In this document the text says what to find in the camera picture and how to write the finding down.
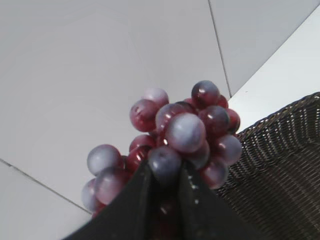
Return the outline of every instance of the artificial grape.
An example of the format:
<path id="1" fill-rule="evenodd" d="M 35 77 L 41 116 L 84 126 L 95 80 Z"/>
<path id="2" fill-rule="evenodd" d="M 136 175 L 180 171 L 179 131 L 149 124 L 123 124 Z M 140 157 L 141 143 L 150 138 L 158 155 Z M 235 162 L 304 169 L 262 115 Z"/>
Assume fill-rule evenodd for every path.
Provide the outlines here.
<path id="1" fill-rule="evenodd" d="M 122 156 L 121 156 L 121 159 L 122 159 L 122 161 L 123 161 L 123 168 L 122 168 L 122 169 L 126 169 L 126 164 L 127 164 L 128 156 L 122 155 Z"/>
<path id="2" fill-rule="evenodd" d="M 164 133 L 170 120 L 174 116 L 185 112 L 185 108 L 179 104 L 171 103 L 164 105 L 162 108 L 160 108 L 160 110 L 157 112 L 155 116 L 155 125 L 157 133 Z"/>
<path id="3" fill-rule="evenodd" d="M 228 166 L 235 164 L 241 157 L 241 142 L 235 136 L 222 136 L 215 141 L 213 147 L 215 154 L 220 155 Z"/>
<path id="4" fill-rule="evenodd" d="M 132 125 L 140 132 L 150 132 L 156 128 L 158 106 L 147 99 L 137 101 L 130 110 Z"/>
<path id="5" fill-rule="evenodd" d="M 164 134 L 161 134 L 156 139 L 156 146 L 161 147 L 166 145 L 168 145 L 168 140 L 165 138 Z"/>
<path id="6" fill-rule="evenodd" d="M 149 132 L 149 135 L 153 138 L 153 139 L 157 139 L 157 137 L 158 137 L 158 132 L 157 132 L 157 130 L 153 130 L 153 131 L 150 131 Z"/>
<path id="7" fill-rule="evenodd" d="M 192 163 L 195 169 L 203 168 L 210 158 L 210 147 L 208 142 L 204 141 L 197 151 L 183 154 L 182 157 Z"/>
<path id="8" fill-rule="evenodd" d="M 138 169 L 141 162 L 147 160 L 150 149 L 150 146 L 142 145 L 130 151 L 126 160 L 125 169 L 130 173 L 134 173 Z"/>
<path id="9" fill-rule="evenodd" d="M 95 178 L 88 181 L 81 192 L 81 200 L 84 207 L 90 212 L 95 212 L 105 205 L 102 204 L 95 195 Z"/>
<path id="10" fill-rule="evenodd" d="M 224 109 L 227 109 L 229 107 L 228 101 L 223 95 L 220 95 L 216 104 L 220 107 L 223 107 Z"/>
<path id="11" fill-rule="evenodd" d="M 148 154 L 148 164 L 155 179 L 167 187 L 175 182 L 182 164 L 180 155 L 168 146 L 160 146 Z"/>
<path id="12" fill-rule="evenodd" d="M 181 153 L 193 153 L 205 141 L 205 125 L 198 116 L 191 113 L 181 113 L 170 121 L 165 138 L 173 149 Z"/>
<path id="13" fill-rule="evenodd" d="M 220 92 L 213 82 L 203 80 L 193 86 L 191 95 L 196 106 L 199 109 L 204 109 L 217 104 Z"/>
<path id="14" fill-rule="evenodd" d="M 142 145 L 148 145 L 154 148 L 156 146 L 156 141 L 152 138 L 152 136 L 146 134 L 136 136 L 130 144 L 129 152 Z"/>
<path id="15" fill-rule="evenodd" d="M 95 176 L 105 168 L 124 167 L 124 162 L 119 151 L 109 144 L 99 145 L 92 149 L 86 162 L 89 171 Z"/>
<path id="16" fill-rule="evenodd" d="M 209 163 L 199 170 L 200 176 L 208 187 L 213 189 L 220 188 L 228 178 L 228 167 L 220 161 L 210 160 Z"/>
<path id="17" fill-rule="evenodd" d="M 94 183 L 96 198 L 108 205 L 121 192 L 131 175 L 118 168 L 106 168 L 99 173 Z"/>
<path id="18" fill-rule="evenodd" d="M 228 132 L 230 134 L 235 134 L 236 131 L 238 131 L 240 127 L 240 117 L 238 113 L 236 113 L 234 110 L 227 108 L 226 112 L 228 113 L 230 117 L 230 124 L 229 124 L 229 129 Z"/>
<path id="19" fill-rule="evenodd" d="M 196 108 L 186 101 L 177 101 L 176 104 L 181 105 L 187 113 L 198 114 Z"/>
<path id="20" fill-rule="evenodd" d="M 158 108 L 169 103 L 168 94 L 161 88 L 148 88 L 142 98 L 155 102 Z"/>
<path id="21" fill-rule="evenodd" d="M 189 98 L 186 98 L 185 100 L 183 100 L 184 102 L 186 102 L 186 103 L 188 103 L 188 104 L 191 104 L 194 108 L 196 108 L 197 106 L 196 106 L 196 104 L 195 104 L 195 102 L 192 100 L 192 98 L 191 97 L 189 97 Z"/>
<path id="22" fill-rule="evenodd" d="M 217 138 L 227 133 L 230 118 L 223 107 L 208 106 L 200 111 L 198 116 L 203 121 L 206 132 L 210 137 Z"/>
<path id="23" fill-rule="evenodd" d="M 99 208 L 97 211 L 95 211 L 93 214 L 92 214 L 92 219 L 94 219 L 96 216 L 98 216 L 99 213 L 102 212 L 102 210 L 106 207 L 106 205 L 103 205 L 103 207 Z"/>

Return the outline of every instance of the wicker basket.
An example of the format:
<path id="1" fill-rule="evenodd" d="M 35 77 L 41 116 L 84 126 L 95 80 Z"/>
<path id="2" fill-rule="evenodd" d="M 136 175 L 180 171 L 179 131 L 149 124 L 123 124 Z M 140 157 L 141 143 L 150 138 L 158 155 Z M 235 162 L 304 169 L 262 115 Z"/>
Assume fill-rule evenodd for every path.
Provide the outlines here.
<path id="1" fill-rule="evenodd" d="M 320 239 L 320 92 L 238 136 L 241 160 L 217 194 L 271 239 Z"/>

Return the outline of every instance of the grape cluster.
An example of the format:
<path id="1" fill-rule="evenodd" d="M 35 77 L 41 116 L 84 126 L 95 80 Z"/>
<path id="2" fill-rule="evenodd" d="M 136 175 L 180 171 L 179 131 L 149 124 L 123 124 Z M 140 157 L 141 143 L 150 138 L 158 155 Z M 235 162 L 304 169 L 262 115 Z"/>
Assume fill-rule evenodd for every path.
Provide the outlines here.
<path id="1" fill-rule="evenodd" d="M 128 156 L 108 144 L 91 150 L 87 166 L 96 178 L 82 190 L 83 205 L 97 215 L 143 161 L 163 187 L 172 185 L 183 161 L 189 161 L 210 189 L 220 188 L 228 166 L 242 154 L 235 135 L 240 117 L 228 107 L 217 86 L 207 80 L 194 85 L 191 98 L 176 103 L 169 103 L 163 89 L 147 89 L 129 114 L 132 125 L 145 134 L 133 139 Z"/>

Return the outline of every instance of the basket rim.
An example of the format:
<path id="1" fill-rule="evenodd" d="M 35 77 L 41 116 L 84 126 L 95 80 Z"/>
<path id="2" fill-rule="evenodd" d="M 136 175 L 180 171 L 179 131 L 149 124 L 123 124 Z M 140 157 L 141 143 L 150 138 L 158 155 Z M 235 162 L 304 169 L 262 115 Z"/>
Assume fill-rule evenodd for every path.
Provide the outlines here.
<path id="1" fill-rule="evenodd" d="M 293 113 L 294 111 L 300 109 L 303 106 L 314 104 L 316 101 L 320 101 L 320 91 L 304 96 L 303 98 L 284 106 L 280 110 L 271 113 L 270 115 L 256 121 L 251 126 L 239 132 L 237 136 L 239 140 L 243 142 L 246 139 L 250 138 L 252 135 L 256 134 L 261 129 L 272 125 L 274 122 L 277 122 L 282 118 L 285 118 L 288 114 Z"/>

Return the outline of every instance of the glossy grape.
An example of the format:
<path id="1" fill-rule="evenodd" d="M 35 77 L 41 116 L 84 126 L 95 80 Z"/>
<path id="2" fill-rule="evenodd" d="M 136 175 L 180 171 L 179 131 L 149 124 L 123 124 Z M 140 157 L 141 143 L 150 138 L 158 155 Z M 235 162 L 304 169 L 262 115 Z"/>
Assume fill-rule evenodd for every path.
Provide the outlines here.
<path id="1" fill-rule="evenodd" d="M 192 100 L 199 109 L 215 105 L 220 97 L 217 86 L 208 80 L 198 82 L 192 88 Z"/>
<path id="2" fill-rule="evenodd" d="M 123 169 L 106 168 L 99 173 L 94 183 L 96 198 L 108 205 L 121 192 L 130 179 L 130 174 Z"/>
<path id="3" fill-rule="evenodd" d="M 208 106 L 199 112 L 207 134 L 210 137 L 220 137 L 228 131 L 230 118 L 227 111 L 221 106 Z"/>
<path id="4" fill-rule="evenodd" d="M 180 155 L 168 146 L 160 146 L 148 154 L 148 164 L 155 179 L 164 187 L 175 182 L 182 164 Z"/>
<path id="5" fill-rule="evenodd" d="M 165 131 L 168 123 L 174 116 L 185 112 L 185 108 L 176 103 L 167 104 L 160 108 L 155 116 L 156 131 L 158 134 Z"/>
<path id="6" fill-rule="evenodd" d="M 122 169 L 126 169 L 126 164 L 127 164 L 127 160 L 128 160 L 128 156 L 122 155 L 121 159 L 123 161 L 123 168 Z"/>
<path id="7" fill-rule="evenodd" d="M 184 102 L 191 104 L 194 108 L 197 108 L 195 102 L 193 101 L 193 99 L 191 97 L 186 98 L 185 100 L 183 100 Z"/>
<path id="8" fill-rule="evenodd" d="M 96 216 L 98 216 L 99 213 L 102 212 L 102 210 L 106 207 L 106 205 L 103 205 L 103 207 L 100 207 L 98 210 L 96 210 L 94 213 L 92 213 L 92 219 L 94 219 Z"/>
<path id="9" fill-rule="evenodd" d="M 208 142 L 204 141 L 202 146 L 197 151 L 183 154 L 182 157 L 183 159 L 191 162 L 195 169 L 203 168 L 210 158 L 210 148 Z"/>
<path id="10" fill-rule="evenodd" d="M 155 102 L 158 108 L 169 103 L 168 94 L 161 88 L 148 88 L 142 98 Z"/>
<path id="11" fill-rule="evenodd" d="M 235 164 L 241 157 L 241 142 L 232 135 L 218 138 L 214 144 L 215 154 L 220 155 L 228 166 Z"/>
<path id="12" fill-rule="evenodd" d="M 218 98 L 218 102 L 216 103 L 216 105 L 223 107 L 224 109 L 227 109 L 229 107 L 228 104 L 228 100 L 225 98 L 225 96 L 220 95 L 220 97 Z"/>
<path id="13" fill-rule="evenodd" d="M 125 169 L 130 173 L 134 173 L 142 161 L 147 160 L 148 152 L 151 147 L 147 145 L 138 146 L 130 151 L 126 160 Z"/>
<path id="14" fill-rule="evenodd" d="M 153 131 L 150 131 L 150 132 L 149 132 L 149 135 L 150 135 L 154 140 L 156 140 L 157 137 L 158 137 L 158 132 L 157 132 L 157 130 L 153 130 Z"/>
<path id="15" fill-rule="evenodd" d="M 147 99 L 137 101 L 130 110 L 132 125 L 141 132 L 150 132 L 156 128 L 158 106 Z"/>
<path id="16" fill-rule="evenodd" d="M 105 205 L 98 201 L 95 195 L 95 178 L 88 181 L 81 192 L 81 200 L 84 207 L 90 211 L 95 212 Z"/>
<path id="17" fill-rule="evenodd" d="M 103 144 L 92 149 L 87 157 L 89 171 L 97 176 L 103 169 L 109 167 L 124 167 L 119 151 L 112 145 Z"/>
<path id="18" fill-rule="evenodd" d="M 164 134 L 159 135 L 156 139 L 156 146 L 161 147 L 166 145 L 168 145 L 168 140 L 165 138 Z"/>
<path id="19" fill-rule="evenodd" d="M 236 113 L 234 110 L 228 108 L 226 109 L 226 112 L 228 113 L 230 117 L 230 124 L 229 124 L 229 129 L 228 132 L 230 134 L 235 134 L 239 127 L 240 127 L 240 117 L 238 113 Z"/>
<path id="20" fill-rule="evenodd" d="M 181 105 L 187 113 L 198 114 L 196 108 L 186 101 L 177 101 L 176 104 Z"/>
<path id="21" fill-rule="evenodd" d="M 149 136 L 146 134 L 136 136 L 130 144 L 129 152 L 143 145 L 147 145 L 147 146 L 150 146 L 151 148 L 154 148 L 156 146 L 156 141 L 153 139 L 152 136 Z"/>
<path id="22" fill-rule="evenodd" d="M 210 189 L 220 188 L 228 178 L 228 167 L 220 161 L 212 161 L 199 170 L 200 176 Z"/>
<path id="23" fill-rule="evenodd" d="M 170 121 L 165 138 L 173 149 L 181 153 L 192 153 L 203 145 L 206 129 L 196 115 L 181 113 Z"/>

